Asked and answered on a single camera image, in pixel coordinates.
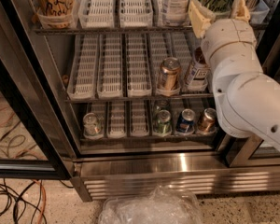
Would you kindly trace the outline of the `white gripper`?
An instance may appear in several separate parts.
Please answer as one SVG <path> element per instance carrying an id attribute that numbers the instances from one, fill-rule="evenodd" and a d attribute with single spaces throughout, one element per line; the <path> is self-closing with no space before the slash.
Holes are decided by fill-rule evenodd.
<path id="1" fill-rule="evenodd" d="M 245 0 L 233 0 L 231 19 L 218 21 L 215 19 L 216 15 L 213 11 L 204 7 L 198 0 L 190 0 L 190 24 L 195 36 L 203 38 L 201 49 L 206 60 L 209 60 L 215 52 L 229 44 L 247 43 L 253 47 L 256 46 L 257 39 L 253 28 L 248 24 L 250 13 Z"/>

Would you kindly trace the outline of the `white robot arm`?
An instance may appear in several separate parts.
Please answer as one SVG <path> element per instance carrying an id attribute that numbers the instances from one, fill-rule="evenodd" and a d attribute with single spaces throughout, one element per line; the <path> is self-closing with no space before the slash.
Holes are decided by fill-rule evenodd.
<path id="1" fill-rule="evenodd" d="M 280 84 L 263 73 L 245 0 L 235 0 L 231 16 L 219 20 L 190 0 L 189 20 L 211 68 L 220 127 L 237 138 L 256 134 L 280 152 Z"/>

